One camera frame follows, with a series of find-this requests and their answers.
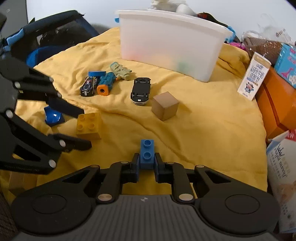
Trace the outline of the white plastic bag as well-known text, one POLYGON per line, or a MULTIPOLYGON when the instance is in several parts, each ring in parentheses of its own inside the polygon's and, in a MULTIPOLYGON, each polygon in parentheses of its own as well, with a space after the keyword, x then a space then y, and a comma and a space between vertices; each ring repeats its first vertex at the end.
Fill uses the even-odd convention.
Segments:
POLYGON ((187 6, 187 2, 182 0, 154 0, 151 2, 150 9, 175 12, 181 4, 187 6))

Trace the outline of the dark blue bag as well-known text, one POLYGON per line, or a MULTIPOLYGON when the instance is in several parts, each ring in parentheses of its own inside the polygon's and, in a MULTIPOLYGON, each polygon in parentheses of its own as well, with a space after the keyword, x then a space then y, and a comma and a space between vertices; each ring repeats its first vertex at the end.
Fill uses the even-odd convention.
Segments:
POLYGON ((14 57, 34 67, 44 60, 99 32, 76 10, 32 20, 16 33, 1 39, 1 58, 14 57))

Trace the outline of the red black helmet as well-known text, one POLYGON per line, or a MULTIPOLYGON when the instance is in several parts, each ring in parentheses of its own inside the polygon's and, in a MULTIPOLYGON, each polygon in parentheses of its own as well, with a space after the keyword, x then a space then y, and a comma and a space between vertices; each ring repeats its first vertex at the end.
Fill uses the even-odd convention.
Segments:
POLYGON ((195 16, 198 17, 198 18, 201 18, 201 19, 208 20, 210 22, 219 24, 219 25, 224 26, 226 28, 228 27, 228 25, 226 25, 225 23, 222 23, 222 22, 216 20, 210 13, 202 12, 202 13, 197 13, 195 16))

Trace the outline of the small blue brick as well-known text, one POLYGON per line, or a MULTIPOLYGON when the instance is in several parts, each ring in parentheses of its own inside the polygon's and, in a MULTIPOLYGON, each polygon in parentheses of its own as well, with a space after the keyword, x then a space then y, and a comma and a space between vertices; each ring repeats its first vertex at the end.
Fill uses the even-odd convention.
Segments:
POLYGON ((154 168, 154 140, 141 140, 140 168, 145 170, 152 170, 154 168))

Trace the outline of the orange box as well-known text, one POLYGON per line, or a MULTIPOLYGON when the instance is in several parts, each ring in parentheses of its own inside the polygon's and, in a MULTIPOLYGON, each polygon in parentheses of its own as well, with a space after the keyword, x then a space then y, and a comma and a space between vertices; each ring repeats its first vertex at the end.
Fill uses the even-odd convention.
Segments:
POLYGON ((266 138, 274 138, 295 129, 295 89, 270 68, 256 93, 266 138))

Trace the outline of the white plastic bin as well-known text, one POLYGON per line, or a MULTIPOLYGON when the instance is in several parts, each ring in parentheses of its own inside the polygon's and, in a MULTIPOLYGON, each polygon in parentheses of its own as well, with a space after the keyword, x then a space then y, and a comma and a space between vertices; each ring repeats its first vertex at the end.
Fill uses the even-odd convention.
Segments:
POLYGON ((183 73, 208 82, 225 40, 232 32, 219 24, 170 11, 116 12, 121 57, 183 73))

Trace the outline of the milk carton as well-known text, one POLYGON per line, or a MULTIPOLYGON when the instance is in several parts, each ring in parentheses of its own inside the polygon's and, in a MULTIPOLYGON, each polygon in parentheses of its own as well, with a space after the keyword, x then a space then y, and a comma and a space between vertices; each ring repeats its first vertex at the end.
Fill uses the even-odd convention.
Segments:
POLYGON ((247 99, 253 100, 270 67, 271 62, 268 59, 254 52, 237 92, 247 99))

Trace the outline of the diaper pack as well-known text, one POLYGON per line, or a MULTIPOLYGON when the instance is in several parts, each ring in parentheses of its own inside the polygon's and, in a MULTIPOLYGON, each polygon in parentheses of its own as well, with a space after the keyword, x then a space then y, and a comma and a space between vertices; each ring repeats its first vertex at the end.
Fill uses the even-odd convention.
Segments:
POLYGON ((281 233, 295 233, 295 129, 273 138, 266 149, 268 179, 280 205, 281 233))

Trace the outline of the blue round disc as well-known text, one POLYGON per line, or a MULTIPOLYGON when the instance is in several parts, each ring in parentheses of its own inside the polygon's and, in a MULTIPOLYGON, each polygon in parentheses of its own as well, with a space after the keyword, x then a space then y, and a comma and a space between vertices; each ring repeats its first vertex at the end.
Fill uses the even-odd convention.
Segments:
POLYGON ((106 75, 105 71, 89 71, 88 72, 89 77, 101 77, 105 75, 106 75))

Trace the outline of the pale green toy vehicle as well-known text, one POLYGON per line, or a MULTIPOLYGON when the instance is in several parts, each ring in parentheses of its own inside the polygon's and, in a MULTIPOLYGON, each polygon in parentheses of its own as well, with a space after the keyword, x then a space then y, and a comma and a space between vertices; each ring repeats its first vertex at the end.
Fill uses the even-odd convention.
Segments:
POLYGON ((130 80, 130 74, 132 71, 118 62, 112 63, 110 69, 114 73, 116 80, 130 80))

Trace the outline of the yellow cloth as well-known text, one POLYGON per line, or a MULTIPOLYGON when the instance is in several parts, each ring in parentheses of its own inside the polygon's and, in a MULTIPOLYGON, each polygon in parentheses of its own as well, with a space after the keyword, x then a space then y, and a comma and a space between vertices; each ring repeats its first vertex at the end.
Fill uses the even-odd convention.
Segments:
POLYGON ((225 44, 209 82, 156 66, 126 61, 120 55, 119 28, 60 52, 36 66, 54 79, 55 88, 89 115, 101 116, 101 137, 88 151, 63 153, 49 175, 1 171, 1 191, 8 202, 24 190, 86 166, 107 168, 129 161, 144 139, 165 162, 186 168, 205 165, 225 175, 267 190, 265 129, 255 100, 238 93, 249 56, 225 44), (90 71, 109 71, 117 62, 137 77, 151 80, 149 100, 133 103, 132 81, 114 82, 109 95, 82 97, 79 89, 90 71))

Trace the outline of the teal orange toy cylinder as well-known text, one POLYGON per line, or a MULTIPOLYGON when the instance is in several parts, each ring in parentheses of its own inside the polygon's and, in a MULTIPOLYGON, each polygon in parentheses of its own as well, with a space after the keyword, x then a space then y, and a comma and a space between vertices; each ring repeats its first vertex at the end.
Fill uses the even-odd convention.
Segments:
POLYGON ((113 72, 108 72, 106 75, 101 76, 97 86, 97 94, 108 96, 115 80, 116 76, 113 72))

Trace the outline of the yellow square brick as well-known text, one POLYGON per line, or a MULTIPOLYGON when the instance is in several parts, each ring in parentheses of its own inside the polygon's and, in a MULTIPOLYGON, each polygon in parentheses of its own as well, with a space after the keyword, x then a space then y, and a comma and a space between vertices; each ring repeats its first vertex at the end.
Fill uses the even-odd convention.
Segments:
POLYGON ((76 135, 85 140, 102 138, 102 118, 100 113, 79 114, 76 135))

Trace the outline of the blue dinosaur box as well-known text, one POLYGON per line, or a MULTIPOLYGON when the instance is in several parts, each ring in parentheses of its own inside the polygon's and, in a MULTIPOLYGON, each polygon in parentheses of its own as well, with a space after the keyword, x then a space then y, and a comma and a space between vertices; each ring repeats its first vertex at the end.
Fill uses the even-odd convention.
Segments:
POLYGON ((274 66, 276 73, 295 89, 295 46, 282 44, 274 66))

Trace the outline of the dark racing toy car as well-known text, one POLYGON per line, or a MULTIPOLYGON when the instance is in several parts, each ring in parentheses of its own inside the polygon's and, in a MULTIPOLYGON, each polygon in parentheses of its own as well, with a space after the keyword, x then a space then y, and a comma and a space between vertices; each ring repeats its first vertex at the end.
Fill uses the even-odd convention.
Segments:
POLYGON ((82 97, 91 97, 95 95, 98 86, 98 77, 87 76, 85 82, 80 87, 80 95, 82 97))

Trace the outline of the black toy car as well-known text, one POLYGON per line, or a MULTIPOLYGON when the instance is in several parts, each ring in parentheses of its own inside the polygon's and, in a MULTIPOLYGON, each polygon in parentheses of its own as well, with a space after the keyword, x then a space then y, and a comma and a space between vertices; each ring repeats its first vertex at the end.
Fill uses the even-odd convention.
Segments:
POLYGON ((149 100, 151 79, 148 77, 135 78, 130 99, 136 105, 145 105, 149 100))

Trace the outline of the brown wooden cube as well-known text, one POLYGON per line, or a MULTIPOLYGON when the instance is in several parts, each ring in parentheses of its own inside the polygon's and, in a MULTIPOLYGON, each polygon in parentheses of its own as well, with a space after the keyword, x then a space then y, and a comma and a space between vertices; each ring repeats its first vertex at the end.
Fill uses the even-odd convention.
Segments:
POLYGON ((170 92, 156 95, 152 99, 152 112, 161 121, 174 117, 179 107, 179 101, 170 92))

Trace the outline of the white round ball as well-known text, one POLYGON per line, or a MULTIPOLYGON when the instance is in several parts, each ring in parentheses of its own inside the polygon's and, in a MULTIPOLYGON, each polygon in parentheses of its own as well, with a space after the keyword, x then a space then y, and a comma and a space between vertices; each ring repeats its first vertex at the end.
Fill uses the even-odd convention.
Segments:
POLYGON ((196 13, 186 4, 179 4, 178 7, 176 8, 176 13, 189 15, 189 16, 196 15, 196 13))

